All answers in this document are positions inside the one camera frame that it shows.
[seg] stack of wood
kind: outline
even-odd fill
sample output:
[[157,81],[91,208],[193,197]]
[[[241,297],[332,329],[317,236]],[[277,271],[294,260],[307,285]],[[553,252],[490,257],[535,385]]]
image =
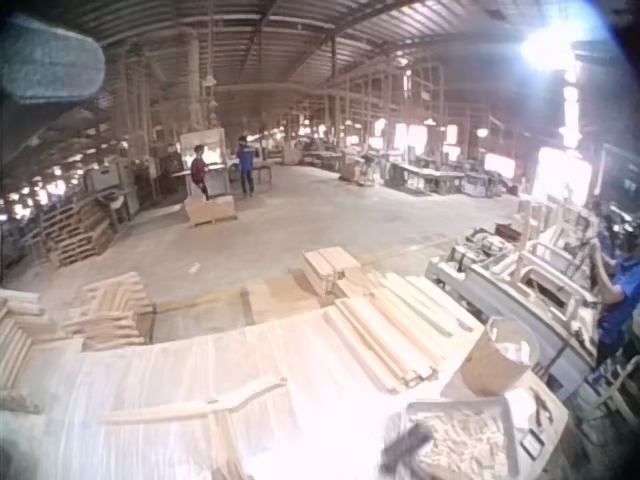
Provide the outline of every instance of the stack of wood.
[[320,297],[329,294],[348,272],[359,270],[361,265],[340,247],[322,248],[306,252],[302,271]]
[[63,328],[84,337],[85,349],[109,350],[146,343],[153,305],[137,273],[87,285],[83,294],[85,306],[73,309]]
[[211,222],[236,220],[235,202],[232,195],[222,195],[207,200],[204,195],[192,195],[184,201],[191,226]]
[[342,298],[325,318],[382,390],[398,393],[455,371],[482,332],[464,308],[426,278],[378,274],[383,286]]
[[38,300],[33,293],[0,290],[0,390],[12,388],[34,338],[57,334]]
[[0,289],[0,319],[15,323],[34,343],[67,338],[40,306],[40,297],[35,293]]
[[100,255],[113,240],[109,218],[93,196],[49,208],[41,215],[41,230],[60,267]]

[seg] factory ceiling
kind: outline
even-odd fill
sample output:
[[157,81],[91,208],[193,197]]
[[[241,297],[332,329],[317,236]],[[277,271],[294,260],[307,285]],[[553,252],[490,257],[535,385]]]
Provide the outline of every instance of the factory ceiling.
[[[194,40],[198,78],[215,77],[216,112],[227,128],[257,128],[283,105],[335,84],[334,37],[338,79],[390,58],[418,62],[427,57],[446,66],[447,101],[511,103],[516,117],[520,108],[518,118],[535,123],[536,116],[521,107],[543,103],[546,86],[522,70],[520,43],[546,25],[591,15],[577,0],[61,0],[37,5],[27,13],[94,38],[104,50],[107,70],[97,98],[60,117],[14,156],[14,178],[94,148],[97,154],[101,147],[117,148],[127,122],[117,108],[122,84],[131,89],[136,72],[151,79],[154,123],[167,114],[188,116]],[[618,5],[604,12],[613,19],[624,16]],[[584,58],[609,58],[607,51],[585,45]],[[523,95],[528,101],[520,100]],[[544,129],[544,122],[541,117],[538,128]]]

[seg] dark jeans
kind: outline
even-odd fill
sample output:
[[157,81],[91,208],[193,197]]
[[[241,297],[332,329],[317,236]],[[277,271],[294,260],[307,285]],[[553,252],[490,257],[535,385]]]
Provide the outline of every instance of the dark jeans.
[[247,182],[249,182],[249,192],[253,193],[253,176],[251,170],[240,170],[240,184],[242,185],[242,193],[247,193]]
[[203,193],[204,197],[209,200],[209,191],[207,190],[207,185],[204,182],[198,182],[196,183],[196,186],[200,189],[200,191]]
[[596,348],[596,369],[599,368],[609,358],[613,357],[620,347],[599,341]]

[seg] concrete floor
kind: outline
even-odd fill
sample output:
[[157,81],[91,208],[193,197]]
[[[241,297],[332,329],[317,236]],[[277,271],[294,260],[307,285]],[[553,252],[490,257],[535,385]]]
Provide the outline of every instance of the concrete floor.
[[[237,221],[189,228],[177,208],[143,212],[102,256],[69,267],[23,267],[7,288],[38,292],[58,321],[87,283],[138,272],[150,298],[193,298],[278,277],[302,266],[301,253],[339,245],[376,268],[422,274],[432,243],[473,227],[509,221],[517,198],[415,197],[381,186],[362,188],[312,167],[273,168],[273,185],[238,200]],[[247,322],[241,295],[158,315],[154,341],[236,328]]]

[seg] man in blue shirt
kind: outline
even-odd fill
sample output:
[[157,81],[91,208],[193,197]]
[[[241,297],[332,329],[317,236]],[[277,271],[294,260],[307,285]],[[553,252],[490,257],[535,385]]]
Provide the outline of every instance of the man in blue shirt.
[[247,183],[249,184],[249,195],[253,196],[253,149],[247,145],[247,137],[242,135],[238,138],[238,162],[240,163],[240,184],[242,193],[247,196]]
[[597,239],[591,243],[591,258],[602,297],[598,322],[596,367],[614,355],[624,342],[624,329],[640,303],[640,222],[627,227],[620,242],[622,255],[612,261]]

